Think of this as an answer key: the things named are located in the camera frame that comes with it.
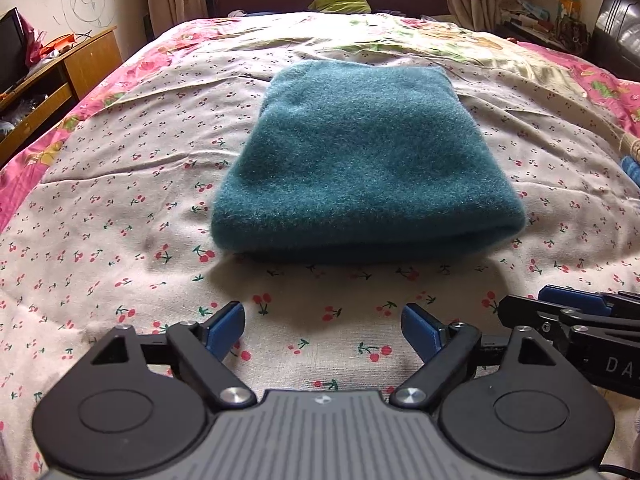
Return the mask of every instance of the blue gripper pad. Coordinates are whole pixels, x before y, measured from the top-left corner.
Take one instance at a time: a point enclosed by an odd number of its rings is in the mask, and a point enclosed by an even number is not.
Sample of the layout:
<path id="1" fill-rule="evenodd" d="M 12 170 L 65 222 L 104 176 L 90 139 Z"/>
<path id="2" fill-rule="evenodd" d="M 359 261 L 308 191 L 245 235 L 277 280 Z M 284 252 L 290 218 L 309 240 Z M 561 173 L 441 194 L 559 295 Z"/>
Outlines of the blue gripper pad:
<path id="1" fill-rule="evenodd" d="M 425 363 L 442 349 L 443 341 L 438 325 L 444 327 L 415 303 L 406 304 L 402 309 L 402 335 Z"/>
<path id="2" fill-rule="evenodd" d="M 538 300 L 576 308 L 592 316 L 610 316 L 611 314 L 611 308 L 607 306 L 601 295 L 564 286 L 545 285 L 538 293 Z"/>
<path id="3" fill-rule="evenodd" d="M 206 349 L 222 361 L 244 332 L 244 307 L 238 303 L 209 329 Z"/>

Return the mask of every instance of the bedspread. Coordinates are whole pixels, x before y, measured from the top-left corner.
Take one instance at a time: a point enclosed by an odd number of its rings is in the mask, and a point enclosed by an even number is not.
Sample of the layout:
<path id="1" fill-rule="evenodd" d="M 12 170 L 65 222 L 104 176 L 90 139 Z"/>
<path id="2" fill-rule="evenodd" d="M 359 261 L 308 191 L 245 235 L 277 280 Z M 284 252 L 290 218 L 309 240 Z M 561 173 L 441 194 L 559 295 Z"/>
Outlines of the bedspread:
<path id="1" fill-rule="evenodd" d="M 443 67 L 526 229 L 490 253 L 428 264 L 278 266 L 219 251 L 209 205 L 271 77 L 329 58 Z M 26 197 L 0 203 L 0 476 L 43 473 L 31 412 L 117 322 L 162 333 L 240 300 L 246 331 L 225 363 L 258 394 L 389 393 L 420 366 L 399 328 L 407 302 L 499 333 L 508 293 L 638 290 L 640 192 L 618 166 L 619 124 L 563 67 L 449 24 L 300 13 L 174 28 L 0 174 L 5 191 L 20 176 Z M 621 420 L 638 406 L 606 396 Z M 618 425 L 610 461 L 625 463 L 634 435 Z"/>
<path id="2" fill-rule="evenodd" d="M 629 134 L 623 138 L 622 151 L 635 160 L 640 158 L 640 141 L 637 139 L 640 138 L 640 83 L 619 79 L 611 72 L 571 54 L 533 43 L 521 45 L 565 67 L 587 92 L 589 99 L 609 110 Z"/>

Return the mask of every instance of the television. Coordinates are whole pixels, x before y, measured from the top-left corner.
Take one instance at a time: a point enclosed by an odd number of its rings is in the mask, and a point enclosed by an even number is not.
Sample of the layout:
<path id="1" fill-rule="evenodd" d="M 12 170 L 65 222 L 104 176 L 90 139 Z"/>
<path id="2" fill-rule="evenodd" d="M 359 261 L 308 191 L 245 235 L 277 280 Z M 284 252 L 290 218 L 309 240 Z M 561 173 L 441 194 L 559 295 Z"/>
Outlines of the television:
<path id="1" fill-rule="evenodd" d="M 0 19 L 0 38 L 0 92 L 7 92 L 29 73 L 27 39 L 18 9 L 10 10 Z"/>

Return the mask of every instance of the wooden cabinet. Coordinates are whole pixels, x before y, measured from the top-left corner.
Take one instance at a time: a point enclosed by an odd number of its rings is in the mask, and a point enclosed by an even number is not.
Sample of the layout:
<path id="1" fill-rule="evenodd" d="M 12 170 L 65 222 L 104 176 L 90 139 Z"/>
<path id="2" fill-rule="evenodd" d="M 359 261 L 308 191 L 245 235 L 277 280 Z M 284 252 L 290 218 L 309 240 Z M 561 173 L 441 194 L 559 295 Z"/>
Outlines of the wooden cabinet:
<path id="1" fill-rule="evenodd" d="M 115 27 L 83 41 L 20 83 L 0 101 L 3 116 L 22 99 L 47 98 L 0 142 L 0 168 L 25 144 L 46 133 L 122 64 Z"/>
<path id="2" fill-rule="evenodd" d="M 113 32 L 106 34 L 65 59 L 66 72 L 78 100 L 122 64 Z"/>

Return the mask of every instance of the teal fabric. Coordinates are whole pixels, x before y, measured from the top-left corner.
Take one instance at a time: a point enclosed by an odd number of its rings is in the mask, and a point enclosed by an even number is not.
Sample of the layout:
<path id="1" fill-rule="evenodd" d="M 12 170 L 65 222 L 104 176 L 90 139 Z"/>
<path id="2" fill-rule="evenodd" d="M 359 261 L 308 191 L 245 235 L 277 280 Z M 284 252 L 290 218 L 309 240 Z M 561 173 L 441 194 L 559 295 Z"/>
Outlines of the teal fabric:
<path id="1" fill-rule="evenodd" d="M 344 264 L 474 253 L 524 223 L 443 70 L 330 60 L 273 79 L 211 233 L 260 259 Z"/>

